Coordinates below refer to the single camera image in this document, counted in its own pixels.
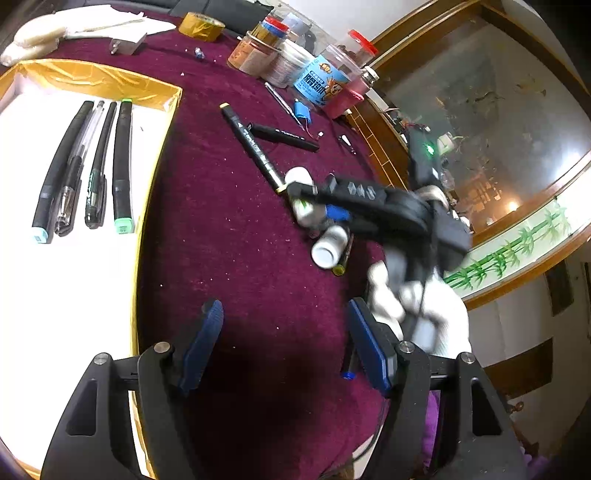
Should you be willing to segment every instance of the blue battery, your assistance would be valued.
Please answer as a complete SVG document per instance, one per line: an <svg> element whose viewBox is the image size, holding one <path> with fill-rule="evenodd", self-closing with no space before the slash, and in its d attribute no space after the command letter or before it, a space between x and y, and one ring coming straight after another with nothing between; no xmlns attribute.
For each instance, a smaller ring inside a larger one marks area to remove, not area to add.
<svg viewBox="0 0 591 480"><path fill-rule="evenodd" d="M303 103L296 101L294 105L294 113L297 118L305 119L308 125L312 123L310 109Z"/></svg>

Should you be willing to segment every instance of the brown tape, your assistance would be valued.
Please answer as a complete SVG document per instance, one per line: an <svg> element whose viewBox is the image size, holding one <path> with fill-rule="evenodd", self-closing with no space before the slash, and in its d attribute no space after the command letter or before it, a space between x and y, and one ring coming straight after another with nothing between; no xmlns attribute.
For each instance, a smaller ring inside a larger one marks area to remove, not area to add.
<svg viewBox="0 0 591 480"><path fill-rule="evenodd" d="M189 12L178 26L178 31L191 38L215 41L224 28L226 25L215 18Z"/></svg>

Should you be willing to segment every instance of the small white object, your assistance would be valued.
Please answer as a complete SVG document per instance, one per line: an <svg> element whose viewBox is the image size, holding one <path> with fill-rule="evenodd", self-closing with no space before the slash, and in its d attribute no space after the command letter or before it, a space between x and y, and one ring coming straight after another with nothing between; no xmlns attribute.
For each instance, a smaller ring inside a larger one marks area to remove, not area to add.
<svg viewBox="0 0 591 480"><path fill-rule="evenodd" d="M349 235L340 225L331 226L312 247L312 260L320 268L333 268L347 247Z"/></svg>
<svg viewBox="0 0 591 480"><path fill-rule="evenodd" d="M285 183L293 182L313 185L314 180L310 173L304 167L293 167L285 174ZM291 208L298 224L304 228L312 228L321 224L326 218L326 206L317 205L306 200L294 199L291 202Z"/></svg>

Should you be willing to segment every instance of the green pen cap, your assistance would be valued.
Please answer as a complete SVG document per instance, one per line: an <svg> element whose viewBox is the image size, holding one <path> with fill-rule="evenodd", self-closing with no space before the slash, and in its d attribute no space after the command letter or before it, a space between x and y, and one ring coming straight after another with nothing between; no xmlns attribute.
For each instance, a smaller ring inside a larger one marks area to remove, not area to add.
<svg viewBox="0 0 591 480"><path fill-rule="evenodd" d="M117 233L133 233L134 220L130 217L121 217L115 219L115 231Z"/></svg>

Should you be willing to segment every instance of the maroon tablecloth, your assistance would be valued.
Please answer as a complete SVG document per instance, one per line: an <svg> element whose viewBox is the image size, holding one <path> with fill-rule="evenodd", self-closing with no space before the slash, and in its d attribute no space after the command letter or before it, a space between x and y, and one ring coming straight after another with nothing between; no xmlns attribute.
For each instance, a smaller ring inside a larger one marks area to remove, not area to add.
<svg viewBox="0 0 591 480"><path fill-rule="evenodd" d="M342 380L339 368L345 302L363 293L379 249L356 242L341 278L312 264L312 241L219 112L229 102L244 121L301 133L260 80L226 65L234 40L211 44L170 31L148 37L134 56L111 56L108 45L107 38L64 41L52 56L183 88L148 212L141 347L171 338L206 299L219 298L222 334L186 408L204 467L213 480L315 480L346 461L376 426L380 395L363 375ZM197 46L205 61L194 58ZM316 181L333 171L372 175L361 137L318 114L311 129L325 133L316 154L261 145L283 173L305 166ZM344 132L357 157L337 142Z"/></svg>

